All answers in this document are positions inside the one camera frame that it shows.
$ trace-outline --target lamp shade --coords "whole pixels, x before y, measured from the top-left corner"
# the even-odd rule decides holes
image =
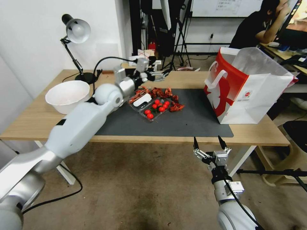
[[[62,21],[66,25],[67,37],[71,42],[83,43],[89,38],[91,27],[86,21],[74,19],[69,14],[64,14]]]

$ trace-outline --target person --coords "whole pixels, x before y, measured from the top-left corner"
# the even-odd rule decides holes
[[[229,47],[241,49],[272,42],[290,11],[288,0],[263,0],[260,11],[241,22]]]

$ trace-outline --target gray floor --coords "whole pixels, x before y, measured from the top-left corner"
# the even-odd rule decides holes
[[[192,60],[192,65],[205,71],[214,58]],[[290,105],[275,122],[280,125],[305,113]],[[230,160],[238,151],[232,148]],[[273,151],[272,158],[279,160]],[[83,191],[26,213],[24,230],[219,229],[211,175],[193,156],[191,144],[88,143],[66,164],[82,181]],[[259,168],[259,159],[252,155],[242,168]],[[45,189],[35,203],[79,189],[78,184],[68,186],[56,170],[44,178]],[[241,201],[265,229],[307,226],[307,194],[301,187],[269,187],[258,175],[235,175],[234,180],[243,183]]]

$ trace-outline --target red and white bag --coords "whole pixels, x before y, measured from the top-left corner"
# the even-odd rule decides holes
[[[220,48],[204,91],[221,124],[257,124],[297,78],[255,47]]]

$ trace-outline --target chair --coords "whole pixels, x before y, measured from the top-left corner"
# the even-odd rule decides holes
[[[289,147],[280,147],[289,151],[289,155],[280,163],[273,165],[265,154],[263,148],[258,146],[256,153],[266,170],[294,169],[307,171],[307,121],[288,121],[278,127],[289,140]],[[291,176],[283,175],[263,175],[263,180],[271,185],[281,185],[285,183],[297,183]]]

